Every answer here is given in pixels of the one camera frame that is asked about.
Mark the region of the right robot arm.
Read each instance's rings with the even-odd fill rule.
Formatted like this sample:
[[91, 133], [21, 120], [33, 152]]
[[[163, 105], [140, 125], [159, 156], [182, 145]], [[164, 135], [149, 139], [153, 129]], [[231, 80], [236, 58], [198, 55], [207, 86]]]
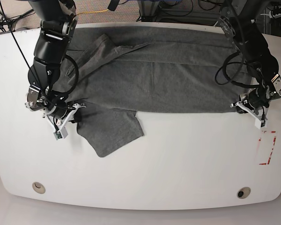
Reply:
[[[67, 122], [77, 123], [75, 114], [80, 104], [69, 105], [66, 100], [79, 80], [75, 60], [66, 54], [77, 25], [75, 2], [72, 0], [31, 0], [30, 6], [40, 17], [40, 35], [29, 68], [30, 83], [25, 106], [31, 111], [42, 111], [53, 128], [57, 140], [68, 135]], [[74, 81], [69, 90], [53, 90], [60, 78], [60, 65], [66, 59], [74, 66]]]

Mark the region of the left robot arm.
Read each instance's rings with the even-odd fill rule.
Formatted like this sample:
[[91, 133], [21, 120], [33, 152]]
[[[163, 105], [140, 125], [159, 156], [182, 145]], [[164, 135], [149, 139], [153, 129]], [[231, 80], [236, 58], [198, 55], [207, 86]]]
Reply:
[[[270, 102], [281, 98], [279, 63], [270, 53], [268, 43], [256, 24], [257, 17], [269, 4], [268, 0], [226, 0], [222, 3], [218, 20], [225, 36], [237, 49], [236, 53], [224, 61], [222, 74], [227, 83], [249, 89], [248, 93], [241, 94], [239, 101], [231, 106], [239, 113], [253, 116], [255, 126], [259, 129], [267, 126], [266, 114]], [[240, 66], [247, 66], [248, 74], [256, 79], [257, 84], [236, 82], [241, 69], [232, 77], [227, 74], [227, 66], [238, 55], [242, 56]]]

